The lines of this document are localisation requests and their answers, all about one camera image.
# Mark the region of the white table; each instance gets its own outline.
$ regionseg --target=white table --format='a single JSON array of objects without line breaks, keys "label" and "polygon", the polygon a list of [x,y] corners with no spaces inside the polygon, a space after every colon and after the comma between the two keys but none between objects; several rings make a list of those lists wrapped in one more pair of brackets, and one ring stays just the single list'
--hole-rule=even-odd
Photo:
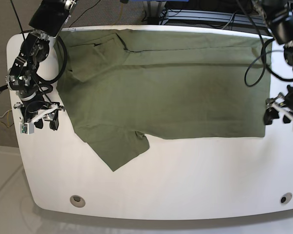
[{"label": "white table", "polygon": [[[215,29],[154,25],[71,30],[127,28],[257,37]],[[21,43],[21,35],[9,40],[8,68]],[[275,72],[286,78],[293,76],[282,53],[273,53],[272,62]],[[52,79],[57,73],[57,59],[52,50],[38,74]],[[273,78],[271,96],[286,92],[286,85]],[[61,102],[56,89],[50,97]],[[18,101],[15,92],[11,92],[12,105]],[[163,140],[147,136],[150,149],[112,172],[74,133],[67,113],[59,113],[58,131],[53,132],[45,123],[33,135],[20,135],[19,115],[15,110],[13,115],[33,199],[41,208],[153,220],[224,218],[293,209],[293,198],[286,205],[280,204],[284,194],[293,194],[293,132],[292,126],[283,124],[281,119],[266,127],[265,138]],[[73,195],[83,197],[85,207],[73,206],[70,203]]]}]

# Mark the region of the green t-shirt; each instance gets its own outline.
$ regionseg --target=green t-shirt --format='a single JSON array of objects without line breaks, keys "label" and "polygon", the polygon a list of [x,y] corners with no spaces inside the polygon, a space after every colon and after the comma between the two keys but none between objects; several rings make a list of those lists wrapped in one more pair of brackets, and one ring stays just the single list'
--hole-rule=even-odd
[{"label": "green t-shirt", "polygon": [[[264,137],[270,76],[253,88],[244,84],[259,39],[131,30],[60,36],[68,64],[57,90],[75,133],[113,171],[148,150],[145,134]],[[261,71],[259,61],[248,82]]]}]

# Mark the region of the green shirt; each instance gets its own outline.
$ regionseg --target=green shirt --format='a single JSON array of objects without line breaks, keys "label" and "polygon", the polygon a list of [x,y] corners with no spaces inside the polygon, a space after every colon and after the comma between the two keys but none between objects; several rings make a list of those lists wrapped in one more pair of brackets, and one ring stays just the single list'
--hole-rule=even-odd
[{"label": "green shirt", "polygon": [[[113,171],[148,150],[145,134],[264,137],[270,76],[253,88],[244,84],[259,39],[131,30],[60,36],[69,57],[59,95],[75,133]],[[261,71],[257,62],[248,82]]]}]

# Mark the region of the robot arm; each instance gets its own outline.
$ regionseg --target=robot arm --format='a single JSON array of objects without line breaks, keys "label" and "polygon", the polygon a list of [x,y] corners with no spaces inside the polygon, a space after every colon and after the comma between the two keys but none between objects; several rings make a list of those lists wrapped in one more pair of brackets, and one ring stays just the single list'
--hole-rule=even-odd
[{"label": "robot arm", "polygon": [[77,0],[43,0],[30,21],[33,31],[24,40],[19,55],[6,77],[7,86],[16,91],[22,103],[14,105],[21,114],[20,133],[31,134],[34,128],[42,128],[43,121],[50,122],[50,128],[58,129],[58,111],[64,107],[52,102],[47,96],[53,90],[52,84],[62,76],[67,60],[67,51],[63,48],[63,67],[53,80],[44,80],[37,74],[39,63],[49,54],[49,38],[56,38],[63,25],[68,21]]},{"label": "robot arm", "polygon": [[[286,0],[255,0],[254,6],[264,17],[268,29],[278,44],[284,44],[284,57],[293,67],[293,12]],[[293,123],[293,86],[287,86],[288,93],[280,93],[276,98],[266,100],[267,110],[264,115],[265,125],[284,114],[284,123]]]}]

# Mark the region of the shirt sleeve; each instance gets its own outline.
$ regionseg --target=shirt sleeve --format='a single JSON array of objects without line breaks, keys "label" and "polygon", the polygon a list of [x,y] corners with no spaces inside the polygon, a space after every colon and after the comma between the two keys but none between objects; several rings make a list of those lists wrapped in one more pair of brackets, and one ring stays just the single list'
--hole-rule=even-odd
[{"label": "shirt sleeve", "polygon": [[116,171],[139,154],[149,149],[147,137],[137,131],[129,131],[112,125],[83,127],[75,133]]}]

